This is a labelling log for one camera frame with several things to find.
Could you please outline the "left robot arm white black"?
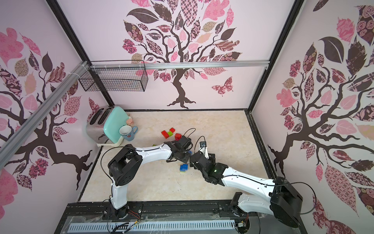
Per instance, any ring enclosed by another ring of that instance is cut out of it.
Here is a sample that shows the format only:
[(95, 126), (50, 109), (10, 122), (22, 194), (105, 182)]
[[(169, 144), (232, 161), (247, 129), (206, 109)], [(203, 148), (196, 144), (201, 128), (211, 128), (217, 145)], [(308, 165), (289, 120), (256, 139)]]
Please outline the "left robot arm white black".
[(136, 148), (132, 144), (121, 147), (108, 163), (108, 172), (104, 173), (111, 180), (109, 203), (114, 217), (123, 218), (129, 212), (128, 184), (135, 178), (141, 165), (161, 160), (167, 163), (187, 163), (192, 146), (190, 138), (181, 136), (179, 140), (166, 141), (147, 148)]

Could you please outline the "blue long lego brick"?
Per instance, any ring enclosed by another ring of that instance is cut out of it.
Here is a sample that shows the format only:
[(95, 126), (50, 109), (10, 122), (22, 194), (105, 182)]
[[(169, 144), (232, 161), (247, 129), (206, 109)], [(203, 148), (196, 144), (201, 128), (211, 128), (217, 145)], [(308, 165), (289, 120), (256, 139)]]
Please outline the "blue long lego brick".
[(180, 165), (180, 172), (184, 173), (188, 170), (189, 166), (187, 164)]

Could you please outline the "red square lego brick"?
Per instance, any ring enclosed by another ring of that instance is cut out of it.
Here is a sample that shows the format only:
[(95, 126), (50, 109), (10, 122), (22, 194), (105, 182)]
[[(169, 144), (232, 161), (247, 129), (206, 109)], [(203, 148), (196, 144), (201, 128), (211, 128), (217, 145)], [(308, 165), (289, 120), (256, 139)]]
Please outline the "red square lego brick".
[(181, 139), (182, 135), (179, 133), (175, 134), (175, 140), (179, 141)]

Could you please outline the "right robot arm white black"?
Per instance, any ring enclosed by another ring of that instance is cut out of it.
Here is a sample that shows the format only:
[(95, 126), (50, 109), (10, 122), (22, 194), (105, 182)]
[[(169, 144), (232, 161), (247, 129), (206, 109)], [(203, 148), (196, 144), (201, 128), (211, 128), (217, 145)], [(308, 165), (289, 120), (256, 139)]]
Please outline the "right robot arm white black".
[(240, 213), (262, 213), (273, 215), (282, 224), (299, 228), (303, 197), (284, 177), (265, 179), (245, 174), (206, 158), (199, 151), (190, 157), (190, 164), (199, 170), (208, 183), (232, 187), (243, 191), (235, 195), (233, 209)]

